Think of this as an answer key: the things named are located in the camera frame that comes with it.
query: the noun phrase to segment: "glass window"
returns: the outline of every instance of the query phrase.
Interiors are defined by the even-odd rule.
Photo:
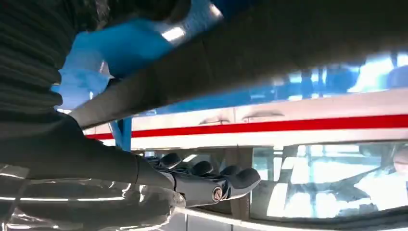
[[[253,149],[252,218],[333,218],[408,205],[403,142]]]

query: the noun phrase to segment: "red stripe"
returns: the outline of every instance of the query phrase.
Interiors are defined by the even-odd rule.
[[[163,128],[154,130],[132,131],[132,137],[364,128],[408,128],[408,115],[380,115],[365,117],[228,124],[187,128]],[[99,140],[113,139],[113,136],[110,133],[88,135],[87,137]]]

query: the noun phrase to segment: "metal screw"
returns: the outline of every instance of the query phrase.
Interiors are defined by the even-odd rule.
[[[222,189],[220,187],[215,187],[213,190],[213,201],[218,202],[222,197]]]

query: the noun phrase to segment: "robotic hand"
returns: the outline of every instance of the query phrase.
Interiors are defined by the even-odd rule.
[[[179,167],[181,158],[176,153],[160,159],[147,157],[146,160],[171,181],[174,191],[184,196],[186,207],[213,205],[243,197],[261,181],[253,168],[241,170],[238,166],[229,166],[218,175],[213,174],[214,168],[207,161],[192,168]]]

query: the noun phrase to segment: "clear plastic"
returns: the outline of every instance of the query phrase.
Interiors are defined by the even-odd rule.
[[[2,230],[151,230],[169,222],[184,198],[156,186],[96,179],[26,180],[0,167]]]

